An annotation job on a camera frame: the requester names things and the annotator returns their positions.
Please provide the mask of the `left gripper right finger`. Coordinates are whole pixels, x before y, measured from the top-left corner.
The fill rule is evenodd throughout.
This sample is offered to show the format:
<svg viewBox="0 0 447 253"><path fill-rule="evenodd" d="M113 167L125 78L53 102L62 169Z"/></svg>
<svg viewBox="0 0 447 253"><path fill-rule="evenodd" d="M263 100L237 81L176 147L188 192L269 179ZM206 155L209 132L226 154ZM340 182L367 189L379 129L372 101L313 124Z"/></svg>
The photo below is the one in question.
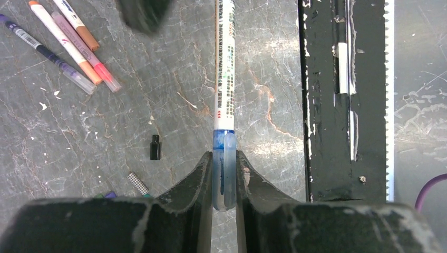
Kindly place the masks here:
<svg viewBox="0 0 447 253"><path fill-rule="evenodd" d="M413 208L358 201L299 202L261 176L237 152L239 252L441 252Z"/></svg>

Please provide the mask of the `black gel pen cap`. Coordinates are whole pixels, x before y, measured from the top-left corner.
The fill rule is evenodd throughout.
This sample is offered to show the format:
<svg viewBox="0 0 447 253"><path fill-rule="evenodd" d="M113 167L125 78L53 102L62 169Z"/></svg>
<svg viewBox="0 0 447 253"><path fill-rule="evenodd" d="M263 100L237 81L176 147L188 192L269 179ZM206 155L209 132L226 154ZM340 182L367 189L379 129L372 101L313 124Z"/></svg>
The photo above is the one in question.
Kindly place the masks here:
<svg viewBox="0 0 447 253"><path fill-rule="evenodd" d="M127 176L127 179L133 185L133 187L144 197L150 197L149 189L147 186L139 179L139 177L134 173L130 172Z"/></svg>

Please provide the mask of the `purple marker cap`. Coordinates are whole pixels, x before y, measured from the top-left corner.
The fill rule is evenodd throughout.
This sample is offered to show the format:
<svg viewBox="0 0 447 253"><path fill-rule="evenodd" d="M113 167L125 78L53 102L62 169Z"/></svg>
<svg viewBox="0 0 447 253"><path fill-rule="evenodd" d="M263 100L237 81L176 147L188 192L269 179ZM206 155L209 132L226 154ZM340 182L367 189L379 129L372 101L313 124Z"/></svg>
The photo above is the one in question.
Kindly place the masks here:
<svg viewBox="0 0 447 253"><path fill-rule="evenodd" d="M104 195L104 197L105 198L116 198L117 197L117 195L116 195L116 193L114 192L114 191L110 191L110 192L107 192L105 195Z"/></svg>

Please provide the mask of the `clear blue pen cap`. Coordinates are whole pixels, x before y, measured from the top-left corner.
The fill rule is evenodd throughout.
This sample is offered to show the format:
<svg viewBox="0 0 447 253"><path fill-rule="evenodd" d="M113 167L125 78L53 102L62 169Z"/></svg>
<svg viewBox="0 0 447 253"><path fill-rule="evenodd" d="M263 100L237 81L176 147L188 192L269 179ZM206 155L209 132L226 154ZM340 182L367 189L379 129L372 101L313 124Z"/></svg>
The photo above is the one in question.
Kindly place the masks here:
<svg viewBox="0 0 447 253"><path fill-rule="evenodd" d="M225 212L236 206L236 136L233 130L214 130L212 148L212 204Z"/></svg>

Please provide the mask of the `blue cap gold pen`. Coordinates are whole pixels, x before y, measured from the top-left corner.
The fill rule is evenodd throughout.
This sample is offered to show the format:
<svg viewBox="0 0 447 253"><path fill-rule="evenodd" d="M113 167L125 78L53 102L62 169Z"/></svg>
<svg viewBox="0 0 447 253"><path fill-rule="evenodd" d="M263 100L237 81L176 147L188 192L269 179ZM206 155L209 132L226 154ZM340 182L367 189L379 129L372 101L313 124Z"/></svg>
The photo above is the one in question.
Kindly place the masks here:
<svg viewBox="0 0 447 253"><path fill-rule="evenodd" d="M235 2L215 1L214 128L234 130L235 122Z"/></svg>

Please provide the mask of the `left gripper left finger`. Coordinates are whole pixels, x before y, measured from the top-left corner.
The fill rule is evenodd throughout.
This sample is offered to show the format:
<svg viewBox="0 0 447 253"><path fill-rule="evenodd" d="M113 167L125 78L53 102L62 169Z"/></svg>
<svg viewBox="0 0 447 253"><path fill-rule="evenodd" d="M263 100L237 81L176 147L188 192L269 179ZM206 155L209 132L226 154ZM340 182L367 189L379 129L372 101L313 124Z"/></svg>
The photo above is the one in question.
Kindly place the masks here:
<svg viewBox="0 0 447 253"><path fill-rule="evenodd" d="M1 252L209 252L212 154L158 197L28 202L1 236Z"/></svg>

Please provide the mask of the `black marker cap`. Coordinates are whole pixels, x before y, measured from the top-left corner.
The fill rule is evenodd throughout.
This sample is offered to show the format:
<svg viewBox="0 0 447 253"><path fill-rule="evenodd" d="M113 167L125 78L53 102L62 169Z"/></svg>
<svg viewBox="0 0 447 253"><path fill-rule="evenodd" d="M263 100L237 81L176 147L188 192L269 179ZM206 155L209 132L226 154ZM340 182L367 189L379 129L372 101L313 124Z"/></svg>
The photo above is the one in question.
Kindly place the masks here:
<svg viewBox="0 0 447 253"><path fill-rule="evenodd" d="M161 158L161 142L160 136L154 134L152 136L152 141L150 143L150 159L151 160L160 160Z"/></svg>

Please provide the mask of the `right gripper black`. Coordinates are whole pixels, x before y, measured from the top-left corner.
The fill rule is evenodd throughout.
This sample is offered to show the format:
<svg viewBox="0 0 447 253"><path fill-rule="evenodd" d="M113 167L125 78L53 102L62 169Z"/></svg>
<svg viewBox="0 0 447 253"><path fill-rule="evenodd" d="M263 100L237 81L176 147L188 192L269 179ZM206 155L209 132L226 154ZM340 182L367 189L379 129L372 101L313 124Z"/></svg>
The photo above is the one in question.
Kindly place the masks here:
<svg viewBox="0 0 447 253"><path fill-rule="evenodd" d="M146 34L156 34L170 10L170 0L117 0L116 6L124 24Z"/></svg>

